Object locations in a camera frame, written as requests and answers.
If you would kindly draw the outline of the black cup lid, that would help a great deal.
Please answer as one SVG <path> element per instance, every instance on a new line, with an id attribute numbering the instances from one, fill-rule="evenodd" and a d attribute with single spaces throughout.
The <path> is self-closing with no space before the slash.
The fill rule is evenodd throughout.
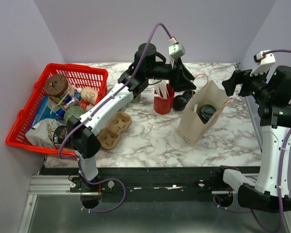
<path id="1" fill-rule="evenodd" d="M 202 120 L 202 122 L 206 124 L 211 119 L 211 117 L 213 116 L 215 112 L 216 112 L 216 109 L 214 106 L 210 104 L 205 104 L 201 106 L 200 109 L 198 110 L 198 115 L 200 119 Z"/>

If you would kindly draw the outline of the beige paper bag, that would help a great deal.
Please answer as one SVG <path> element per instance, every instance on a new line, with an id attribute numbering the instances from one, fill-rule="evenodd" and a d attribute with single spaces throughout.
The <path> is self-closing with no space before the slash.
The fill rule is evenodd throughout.
<path id="1" fill-rule="evenodd" d="M 207 80 L 188 101 L 176 133 L 193 147 L 214 126 L 231 101 L 213 80 Z"/>

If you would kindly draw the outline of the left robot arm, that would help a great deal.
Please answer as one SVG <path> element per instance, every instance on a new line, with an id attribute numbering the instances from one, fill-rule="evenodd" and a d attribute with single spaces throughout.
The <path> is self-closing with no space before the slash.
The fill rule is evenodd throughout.
<path id="1" fill-rule="evenodd" d="M 194 76 L 181 61 L 185 54 L 184 46 L 173 42 L 169 48 L 170 62 L 156 50 L 153 44 L 143 43 L 134 55 L 134 61 L 122 73 L 113 89 L 90 111 L 79 118 L 70 117 L 67 121 L 68 135 L 78 157 L 79 171 L 83 176 L 81 186 L 88 192 L 97 188 L 98 168 L 95 154 L 101 143 L 97 135 L 114 114 L 141 94 L 149 85 L 150 79 L 168 80 L 175 92 L 194 90 Z"/>

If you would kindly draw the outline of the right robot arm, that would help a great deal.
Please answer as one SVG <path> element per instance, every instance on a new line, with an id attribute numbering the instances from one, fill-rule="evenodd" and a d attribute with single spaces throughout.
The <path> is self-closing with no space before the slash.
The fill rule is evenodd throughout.
<path id="1" fill-rule="evenodd" d="M 270 80 L 267 73 L 236 70 L 222 85 L 230 97 L 238 84 L 240 97 L 252 96 L 259 105 L 262 159 L 258 180 L 253 182 L 237 168 L 221 166 L 213 178 L 219 190 L 231 187 L 241 207 L 269 213 L 291 211 L 287 173 L 291 147 L 291 67 L 278 66 Z"/>

